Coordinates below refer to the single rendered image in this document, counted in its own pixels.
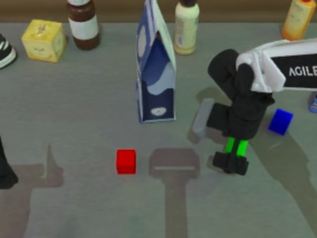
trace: bottle label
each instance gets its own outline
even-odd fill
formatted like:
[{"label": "bottle label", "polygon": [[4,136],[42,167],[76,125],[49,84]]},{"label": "bottle label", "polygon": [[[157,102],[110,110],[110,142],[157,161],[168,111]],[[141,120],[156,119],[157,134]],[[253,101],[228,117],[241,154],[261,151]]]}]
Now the bottle label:
[{"label": "bottle label", "polygon": [[71,33],[78,40],[92,39],[99,32],[96,15],[92,19],[84,22],[76,22],[71,19],[68,19],[68,21],[70,24]]},{"label": "bottle label", "polygon": [[292,6],[287,15],[284,29],[292,37],[300,39],[305,33],[306,23],[311,15],[312,9],[303,4],[298,4],[296,0],[293,1]]},{"label": "bottle label", "polygon": [[191,49],[196,45],[197,18],[176,17],[174,43],[181,49]]},{"label": "bottle label", "polygon": [[73,6],[82,6],[90,2],[90,0],[67,0]]}]

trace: yellow box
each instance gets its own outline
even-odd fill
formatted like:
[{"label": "yellow box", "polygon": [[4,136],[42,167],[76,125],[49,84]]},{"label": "yellow box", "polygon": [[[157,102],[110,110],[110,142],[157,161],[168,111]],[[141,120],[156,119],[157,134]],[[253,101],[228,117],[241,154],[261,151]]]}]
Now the yellow box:
[{"label": "yellow box", "polygon": [[59,62],[66,48],[62,23],[32,20],[22,36],[28,57],[32,60]]}]

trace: brown jar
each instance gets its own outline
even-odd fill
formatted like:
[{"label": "brown jar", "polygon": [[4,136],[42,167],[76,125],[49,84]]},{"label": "brown jar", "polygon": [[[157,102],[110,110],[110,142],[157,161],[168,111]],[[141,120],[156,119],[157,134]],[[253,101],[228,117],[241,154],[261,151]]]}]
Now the brown jar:
[{"label": "brown jar", "polygon": [[76,46],[86,51],[97,47],[100,38],[94,2],[67,0],[67,13]]}]

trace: blue box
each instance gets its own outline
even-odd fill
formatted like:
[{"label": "blue box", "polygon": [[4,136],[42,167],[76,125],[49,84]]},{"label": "blue box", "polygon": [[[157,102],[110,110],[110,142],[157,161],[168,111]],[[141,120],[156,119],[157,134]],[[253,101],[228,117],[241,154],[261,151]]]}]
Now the blue box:
[{"label": "blue box", "polygon": [[282,109],[276,109],[268,129],[277,134],[285,135],[292,118],[292,113],[283,111]]},{"label": "blue box", "polygon": [[146,0],[136,38],[139,120],[175,120],[175,53],[157,0]]}]

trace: gray tabletop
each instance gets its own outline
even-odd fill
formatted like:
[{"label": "gray tabletop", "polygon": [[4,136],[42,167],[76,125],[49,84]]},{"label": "gray tabletop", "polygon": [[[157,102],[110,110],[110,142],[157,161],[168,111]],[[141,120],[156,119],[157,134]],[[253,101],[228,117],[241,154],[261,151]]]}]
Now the gray tabletop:
[{"label": "gray tabletop", "polygon": [[[20,177],[0,191],[1,238],[317,236],[317,116],[308,92],[275,94],[247,149],[245,177],[210,166],[226,142],[219,132],[200,142],[190,133],[203,98],[229,103],[207,75],[212,57],[279,40],[278,24],[201,24],[195,54],[177,56],[177,120],[151,124],[137,116],[136,24],[104,24],[91,52],[70,40],[57,64],[27,59],[26,26],[0,24],[19,52],[0,72],[0,133]],[[284,137],[267,130],[276,108],[294,113]],[[136,175],[116,174],[118,148],[136,149]],[[153,176],[155,165],[196,169]]]}]

